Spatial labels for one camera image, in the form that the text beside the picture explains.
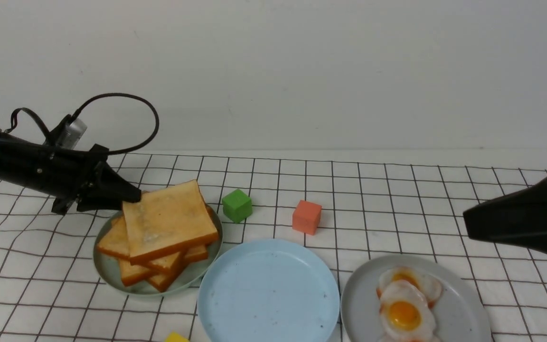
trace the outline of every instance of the bread slice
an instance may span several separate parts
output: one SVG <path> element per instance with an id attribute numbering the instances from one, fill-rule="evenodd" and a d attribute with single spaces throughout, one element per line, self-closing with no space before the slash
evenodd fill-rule
<path id="1" fill-rule="evenodd" d="M 109 232 L 107 232 L 107 234 L 98 242 L 98 251 L 104 255 L 130 261 L 130 249 L 128 248 L 128 234 L 126 232 L 126 220 L 124 219 L 124 216 L 113 219 L 111 225 L 111 230 L 109 230 Z M 173 269 L 178 266 L 178 264 L 183 263 L 184 255 L 185 251 L 180 251 L 173 255 L 151 260 L 142 266 L 133 266 L 138 266 L 135 271 L 140 270 L 141 267 L 146 267 L 161 273 L 172 273 Z"/>
<path id="2" fill-rule="evenodd" d="M 128 260 L 118 259 L 117 263 L 120 267 L 120 278 L 124 286 L 132 286 L 158 274 L 155 270 L 139 265 L 131 265 Z"/>
<path id="3" fill-rule="evenodd" d="M 198 262 L 202 260 L 206 260 L 208 258 L 208 249 L 206 249 L 205 245 L 193 247 L 190 248 L 187 253 L 185 253 L 185 257 L 183 258 L 183 262 L 188 265 L 192 262 Z"/>
<path id="4" fill-rule="evenodd" d="M 138 203 L 123 202 L 130 263 L 206 245 L 219 238 L 196 180 L 143 194 Z"/>
<path id="5" fill-rule="evenodd" d="M 96 249 L 104 255 L 128 260 L 128 234 L 126 233 L 126 221 L 123 216 L 111 220 L 111 229 L 100 239 Z"/>
<path id="6" fill-rule="evenodd" d="M 192 262 L 206 260 L 207 258 L 208 249 L 206 249 L 206 246 L 202 245 L 199 247 L 193 247 L 185 253 L 181 267 L 175 268 L 173 272 L 168 274 L 160 273 L 158 275 L 153 275 L 152 277 L 146 279 L 146 281 L 159 292 L 164 292 L 170 287 L 170 285 L 172 285 L 176 278 L 183 273 L 189 264 Z"/>
<path id="7" fill-rule="evenodd" d="M 158 275 L 153 275 L 152 277 L 147 278 L 146 281 L 159 292 L 164 292 L 170 287 L 170 285 L 172 285 L 176 278 L 183 273 L 185 267 L 186 264 L 181 262 L 178 266 L 176 266 L 176 268 L 174 268 L 172 273 L 160 273 Z"/>

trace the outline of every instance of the wire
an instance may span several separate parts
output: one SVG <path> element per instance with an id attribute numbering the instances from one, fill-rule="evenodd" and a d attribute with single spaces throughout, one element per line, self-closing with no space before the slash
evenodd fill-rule
<path id="1" fill-rule="evenodd" d="M 48 145 L 54 146 L 54 138 L 52 138 L 52 136 L 50 135 L 50 131 L 47 129 L 46 124 L 41 120 L 41 117 L 39 117 L 39 115 L 37 115 L 34 111 L 28 108 L 17 108 L 13 112 L 11 112 L 11 116 L 9 117 L 9 123 L 11 124 L 11 126 L 4 132 L 10 133 L 16 129 L 16 127 L 18 126 L 18 113 L 20 113 L 21 111 L 27 113 L 31 117 L 31 119 L 35 121 L 37 127 L 39 127 L 39 130 L 41 130 L 42 134 L 46 137 Z"/>
<path id="2" fill-rule="evenodd" d="M 149 135 L 149 137 L 147 139 L 145 139 L 145 141 L 143 141 L 142 143 L 139 143 L 138 145 L 128 147 L 127 149 L 113 150 L 113 151 L 75 151 L 75 150 L 71 150 L 71 149 L 64 149 L 63 147 L 58 147 L 58 146 L 55 146 L 54 144 L 39 145 L 38 143 L 32 143 L 32 142 L 28 142 L 28 141 L 18 141 L 18 140 L 11 141 L 11 140 L 4 139 L 4 138 L 0 138 L 0 145 L 11 145 L 11 146 L 15 146 L 15 147 L 24 146 L 24 147 L 29 147 L 29 148 L 33 148 L 33 149 L 40 149 L 40 150 L 47 151 L 47 152 L 76 154 L 76 155 L 82 155 L 82 156 L 87 156 L 87 155 L 112 156 L 114 154 L 124 154 L 124 153 L 129 153 L 129 152 L 141 149 L 142 147 L 145 147 L 148 143 L 150 143 L 156 137 L 156 135 L 158 134 L 158 130 L 159 130 L 159 115 L 158 115 L 158 111 L 156 110 L 156 108 L 153 106 L 153 104 L 151 104 L 149 101 L 143 99 L 142 97 L 139 97 L 139 96 L 136 96 L 136 95 L 125 94 L 125 93 L 106 93 L 106 94 L 96 95 L 96 96 L 92 97 L 88 101 L 85 101 L 84 104 L 82 104 L 82 106 L 80 106 L 80 108 L 78 108 L 74 112 L 74 114 L 71 116 L 70 123 L 72 123 L 75 119 L 77 119 L 77 117 L 80 115 L 82 110 L 85 107 L 87 107 L 89 104 L 91 104 L 93 101 L 96 101 L 98 99 L 102 99 L 102 98 L 105 98 L 105 97 L 127 97 L 129 99 L 138 100 L 138 101 L 141 101 L 142 103 L 146 104 L 149 107 L 149 109 L 153 112 L 153 117 L 155 119 L 155 126 L 153 128 L 153 132 Z M 11 121 L 11 123 L 12 123 L 13 128 L 15 128 L 14 121 Z"/>

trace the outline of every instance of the fried egg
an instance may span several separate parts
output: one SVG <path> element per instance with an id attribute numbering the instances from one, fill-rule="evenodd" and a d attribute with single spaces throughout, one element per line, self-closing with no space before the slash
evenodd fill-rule
<path id="1" fill-rule="evenodd" d="M 396 340 L 393 340 L 393 338 L 389 337 L 388 335 L 383 336 L 380 338 L 377 342 L 396 342 Z M 440 339 L 436 336 L 432 336 L 432 339 L 428 342 L 441 342 Z"/>
<path id="2" fill-rule="evenodd" d="M 438 279 L 432 275 L 414 270 L 410 267 L 398 266 L 383 272 L 379 277 L 379 285 L 377 287 L 378 297 L 381 297 L 381 294 L 391 282 L 399 280 L 410 282 L 411 285 L 415 286 L 417 290 L 424 294 L 430 308 L 434 306 L 443 293 L 443 286 Z"/>
<path id="3" fill-rule="evenodd" d="M 428 342 L 436 321 L 427 299 L 405 280 L 393 281 L 381 294 L 379 318 L 386 334 L 397 342 Z"/>

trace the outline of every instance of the block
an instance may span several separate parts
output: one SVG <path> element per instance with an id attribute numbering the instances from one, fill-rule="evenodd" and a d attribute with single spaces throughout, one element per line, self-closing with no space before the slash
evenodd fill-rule
<path id="1" fill-rule="evenodd" d="M 174 332 L 171 333 L 164 342 L 189 342 L 189 340 Z"/>
<path id="2" fill-rule="evenodd" d="M 252 215 L 252 199 L 240 189 L 223 197 L 223 214 L 234 223 L 240 223 Z"/>
<path id="3" fill-rule="evenodd" d="M 322 206 L 301 200 L 292 213 L 292 228 L 295 231 L 314 235 L 322 214 Z"/>

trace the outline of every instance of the table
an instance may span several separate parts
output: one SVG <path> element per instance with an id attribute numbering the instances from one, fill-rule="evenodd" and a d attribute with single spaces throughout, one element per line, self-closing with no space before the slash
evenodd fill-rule
<path id="1" fill-rule="evenodd" d="M 547 175 L 541 167 L 545 158 L 525 160 L 518 169 L 427 164 L 421 155 L 413 165 L 367 162 L 367 154 L 358 152 L 335 161 L 294 159 L 295 153 L 246 155 L 132 153 L 111 157 L 109 164 L 144 190 L 197 178 L 204 199 L 224 221 L 223 250 L 259 238 L 300 243 L 328 264 L 341 291 L 351 272 L 370 258 L 393 253 L 427 258 L 477 291 L 496 342 L 547 342 L 547 255 L 470 240 L 461 218 L 479 201 L 538 182 Z M 362 157 L 352 161 L 352 156 Z M 254 201 L 254 213 L 239 224 L 228 221 L 219 206 L 236 188 Z M 301 199 L 323 206 L 315 236 L 291 229 Z M 0 342 L 161 342 L 171 331 L 208 342 L 196 316 L 199 284 L 155 299 L 113 290 L 91 260 L 95 236 L 113 212 L 72 209 L 55 216 L 53 201 L 0 181 Z M 340 323 L 330 342 L 349 342 Z"/>

